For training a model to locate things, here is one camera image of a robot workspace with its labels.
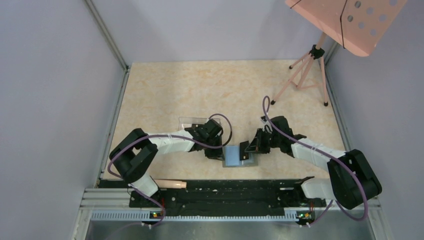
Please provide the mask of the black VIP credit card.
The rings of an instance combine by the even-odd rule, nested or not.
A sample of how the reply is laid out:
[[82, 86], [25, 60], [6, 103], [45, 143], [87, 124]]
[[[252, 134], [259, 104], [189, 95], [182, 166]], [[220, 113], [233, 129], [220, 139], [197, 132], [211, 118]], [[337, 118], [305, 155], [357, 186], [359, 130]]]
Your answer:
[[250, 159], [250, 153], [246, 151], [249, 147], [249, 141], [243, 141], [239, 144], [239, 160], [246, 161]]

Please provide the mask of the clear plastic card box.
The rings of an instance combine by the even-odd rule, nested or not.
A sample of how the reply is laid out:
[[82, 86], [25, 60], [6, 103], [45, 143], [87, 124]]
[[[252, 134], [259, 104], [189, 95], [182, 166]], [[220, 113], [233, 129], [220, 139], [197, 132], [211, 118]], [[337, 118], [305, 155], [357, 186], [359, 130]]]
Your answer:
[[182, 131], [185, 128], [191, 128], [192, 126], [198, 127], [200, 125], [206, 124], [210, 119], [208, 117], [185, 117], [180, 116], [178, 118], [178, 129], [177, 131]]

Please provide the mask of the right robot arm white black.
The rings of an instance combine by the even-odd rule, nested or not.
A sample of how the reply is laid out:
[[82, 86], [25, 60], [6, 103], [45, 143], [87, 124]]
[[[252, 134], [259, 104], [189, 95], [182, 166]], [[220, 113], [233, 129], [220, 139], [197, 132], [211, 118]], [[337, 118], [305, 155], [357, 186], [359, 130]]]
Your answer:
[[312, 177], [293, 192], [299, 206], [307, 206], [313, 199], [335, 200], [351, 210], [382, 193], [383, 188], [362, 151], [341, 151], [315, 143], [302, 134], [293, 134], [284, 116], [267, 120], [261, 117], [263, 128], [258, 128], [246, 153], [268, 154], [279, 149], [290, 157], [305, 160], [328, 172], [328, 178]]

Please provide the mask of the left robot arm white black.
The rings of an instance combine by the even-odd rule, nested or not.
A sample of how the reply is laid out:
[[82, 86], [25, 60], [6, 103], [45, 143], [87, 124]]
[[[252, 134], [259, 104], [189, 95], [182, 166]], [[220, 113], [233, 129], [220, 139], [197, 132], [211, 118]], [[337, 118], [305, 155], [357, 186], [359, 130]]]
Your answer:
[[110, 172], [131, 188], [140, 191], [141, 200], [149, 207], [160, 202], [157, 183], [147, 170], [156, 156], [179, 152], [203, 151], [208, 159], [222, 160], [222, 126], [214, 119], [191, 125], [172, 133], [152, 134], [141, 128], [132, 130], [109, 154]]

